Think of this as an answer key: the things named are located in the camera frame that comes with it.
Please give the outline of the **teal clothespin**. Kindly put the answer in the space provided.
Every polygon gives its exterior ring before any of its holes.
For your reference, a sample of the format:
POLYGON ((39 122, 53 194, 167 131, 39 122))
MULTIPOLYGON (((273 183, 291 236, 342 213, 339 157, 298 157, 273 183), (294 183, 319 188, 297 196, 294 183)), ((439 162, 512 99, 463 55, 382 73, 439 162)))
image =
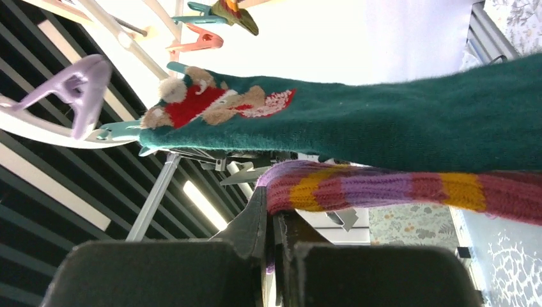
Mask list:
POLYGON ((96 139, 102 141, 139 141, 141 120, 103 124, 98 128, 96 139))

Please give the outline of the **purple clothespin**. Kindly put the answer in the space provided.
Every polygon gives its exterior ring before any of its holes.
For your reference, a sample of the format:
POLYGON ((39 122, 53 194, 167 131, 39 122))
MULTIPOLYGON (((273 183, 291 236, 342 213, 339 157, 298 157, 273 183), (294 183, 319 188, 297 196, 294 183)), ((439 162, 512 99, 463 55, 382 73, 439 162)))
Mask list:
POLYGON ((22 114, 40 99, 53 94, 74 111, 70 137, 83 140, 98 121, 111 74, 111 64, 102 55, 86 56, 39 85, 8 110, 22 114))

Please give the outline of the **pink clothespin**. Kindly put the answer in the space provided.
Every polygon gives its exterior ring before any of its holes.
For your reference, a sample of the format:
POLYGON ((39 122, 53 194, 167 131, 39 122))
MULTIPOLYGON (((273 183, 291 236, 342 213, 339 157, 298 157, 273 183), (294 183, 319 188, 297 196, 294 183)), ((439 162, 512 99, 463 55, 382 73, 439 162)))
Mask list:
POLYGON ((166 51, 170 53, 175 52, 191 52, 200 51, 205 49, 219 49, 223 46, 224 40, 215 33, 207 31, 193 24, 185 24, 191 31, 197 33, 199 36, 195 42, 192 43, 172 43, 169 47, 166 47, 166 51))

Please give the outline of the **dark green sock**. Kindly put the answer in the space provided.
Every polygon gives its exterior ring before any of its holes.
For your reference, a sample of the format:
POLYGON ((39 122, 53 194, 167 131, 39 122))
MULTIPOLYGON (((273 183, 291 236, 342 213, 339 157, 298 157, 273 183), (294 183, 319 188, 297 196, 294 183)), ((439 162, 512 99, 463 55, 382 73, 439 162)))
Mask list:
POLYGON ((147 148, 284 151, 400 171, 541 169, 541 55, 352 86, 187 67, 141 118, 147 148))

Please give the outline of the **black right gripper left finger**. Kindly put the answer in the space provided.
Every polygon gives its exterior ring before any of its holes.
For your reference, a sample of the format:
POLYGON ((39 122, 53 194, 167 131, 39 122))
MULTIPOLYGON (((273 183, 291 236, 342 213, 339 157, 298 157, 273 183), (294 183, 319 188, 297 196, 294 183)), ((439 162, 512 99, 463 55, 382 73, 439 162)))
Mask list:
POLYGON ((211 239, 92 241, 59 266, 43 306, 264 306, 266 191, 211 239))

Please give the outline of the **olive orange sock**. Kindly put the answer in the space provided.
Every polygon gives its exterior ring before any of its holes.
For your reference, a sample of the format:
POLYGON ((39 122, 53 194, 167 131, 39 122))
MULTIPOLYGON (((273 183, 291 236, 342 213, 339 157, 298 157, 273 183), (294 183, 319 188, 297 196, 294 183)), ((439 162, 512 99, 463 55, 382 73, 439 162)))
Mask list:
POLYGON ((252 35, 259 35, 259 28, 253 17, 246 9, 239 7, 237 0, 218 0, 211 7, 211 12, 225 18, 226 23, 230 26, 238 24, 252 35))

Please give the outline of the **white plastic clip hanger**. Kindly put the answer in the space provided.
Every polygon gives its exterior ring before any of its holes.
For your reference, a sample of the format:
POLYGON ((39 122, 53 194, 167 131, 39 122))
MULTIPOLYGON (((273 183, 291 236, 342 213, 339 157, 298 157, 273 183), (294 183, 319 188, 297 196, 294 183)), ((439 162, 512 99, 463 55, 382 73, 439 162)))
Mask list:
MULTIPOLYGON (((87 16, 99 24, 132 53, 160 81, 170 75, 130 37, 120 23, 96 1, 74 1, 84 8, 87 16)), ((175 38, 169 15, 158 1, 143 1, 169 28, 175 38)), ((121 146, 139 140, 139 120, 116 122, 95 129, 104 95, 112 75, 112 66, 103 56, 94 54, 76 61, 25 96, 20 102, 1 96, 1 129, 42 143, 80 149, 102 149, 121 146), (74 111, 72 128, 57 125, 34 116, 27 108, 53 94, 74 111)))

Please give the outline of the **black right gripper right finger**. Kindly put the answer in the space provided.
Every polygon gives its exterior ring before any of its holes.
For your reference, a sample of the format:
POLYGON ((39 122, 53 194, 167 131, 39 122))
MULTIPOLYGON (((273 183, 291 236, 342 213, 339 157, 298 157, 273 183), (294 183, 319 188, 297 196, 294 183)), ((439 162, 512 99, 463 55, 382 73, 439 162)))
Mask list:
POLYGON ((296 212, 273 218, 285 306, 480 306, 467 270, 431 246, 331 244, 296 212))

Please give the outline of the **purple yellow striped sock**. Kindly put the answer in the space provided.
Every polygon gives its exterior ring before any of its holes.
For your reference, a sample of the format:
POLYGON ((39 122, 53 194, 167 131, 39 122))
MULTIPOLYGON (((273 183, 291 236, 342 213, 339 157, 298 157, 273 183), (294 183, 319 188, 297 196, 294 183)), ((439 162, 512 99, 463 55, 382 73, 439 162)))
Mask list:
POLYGON ((266 188, 271 214, 421 202, 541 224, 541 173, 535 172, 400 172, 293 160, 272 166, 256 185, 266 188))

